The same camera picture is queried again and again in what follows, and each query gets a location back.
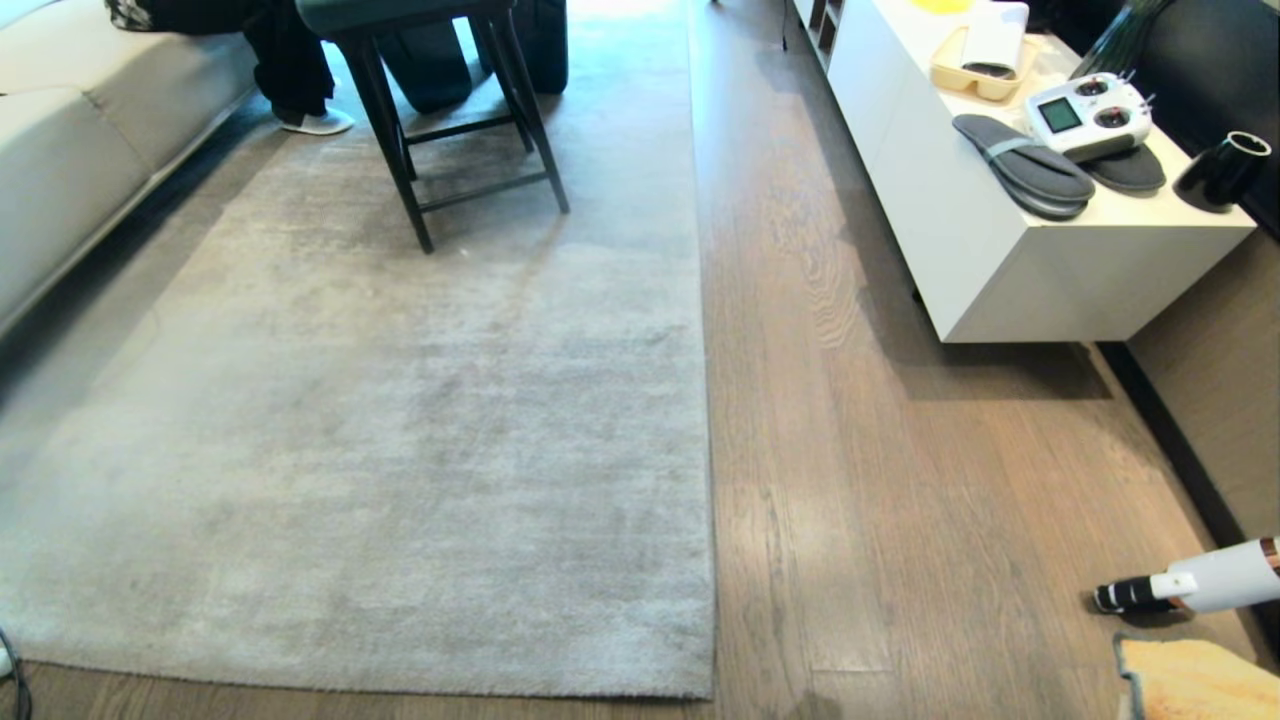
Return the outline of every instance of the baseboard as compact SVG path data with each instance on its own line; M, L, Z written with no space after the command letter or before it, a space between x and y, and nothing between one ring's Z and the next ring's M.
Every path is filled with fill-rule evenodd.
M1213 537L1213 542L1219 547L1228 547L1252 539L1245 537L1244 530L1240 529L1240 524L1235 520L1235 515L1231 514L1231 509L1228 507L1222 493L1217 491L1217 486L1210 478L1208 470L1204 469L1204 465L1196 455L1196 450L1192 448L1190 441L1187 439L1181 428L1178 427L1174 415L1160 398L1160 393L1151 384L1151 379L1142 372L1138 360L1129 352L1129 347L1123 342L1100 342L1097 346L1107 365L1111 366L1111 372L1120 380L1120 386L1129 395L1129 400L1138 409L1138 414L1147 423L1160 448L1169 457L1169 462L1174 466L1174 473L1181 480L1183 487L1187 488L1187 495L1190 496L1196 510L1204 520L1204 527L1208 529L1210 536ZM1262 625L1262 632L1271 646L1272 655L1280 661L1280 601L1254 605L1252 610Z

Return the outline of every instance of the drone remote controller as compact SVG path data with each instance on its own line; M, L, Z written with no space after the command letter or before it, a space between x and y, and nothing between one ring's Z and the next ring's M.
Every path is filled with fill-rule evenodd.
M1137 147L1151 133L1151 105L1128 78L1094 73L1027 99L1032 135L1084 163Z

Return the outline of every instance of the wooden floor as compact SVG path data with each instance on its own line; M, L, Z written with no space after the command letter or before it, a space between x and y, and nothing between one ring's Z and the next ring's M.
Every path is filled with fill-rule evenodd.
M1092 348L941 346L794 19L785 55L780 3L690 13L716 701L329 694L35 666L38 719L1115 717L1123 625L1080 592L1206 547L1166 461ZM1149 632L1252 659L1244 623Z

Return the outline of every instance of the white cabinet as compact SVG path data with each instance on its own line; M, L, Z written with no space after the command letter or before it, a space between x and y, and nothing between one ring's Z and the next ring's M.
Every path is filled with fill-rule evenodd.
M943 342L1128 340L1252 232L1242 210L1204 213L1169 186L1153 197L1100 186L1065 223L1024 211L951 122L1014 122L1024 97L1065 82L1079 58L1039 38L1023 88L988 102L929 81L929 58L963 15L905 0L844 5L827 79ZM1190 161L1158 129L1147 146L1169 178Z
M795 3L796 3L796 13L800 17L800 24L808 27L809 17L813 15L814 0L795 0Z
M845 0L827 82L868 167L888 129L910 58L872 0Z

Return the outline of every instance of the controller screen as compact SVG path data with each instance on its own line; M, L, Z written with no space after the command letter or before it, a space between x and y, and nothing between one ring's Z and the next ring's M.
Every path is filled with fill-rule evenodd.
M1080 117L1075 114L1071 109L1071 104L1066 97L1059 97L1052 102L1046 102L1037 108L1041 115L1044 117L1044 122L1048 123L1048 129L1053 132L1062 132L1065 129L1078 128L1084 124Z

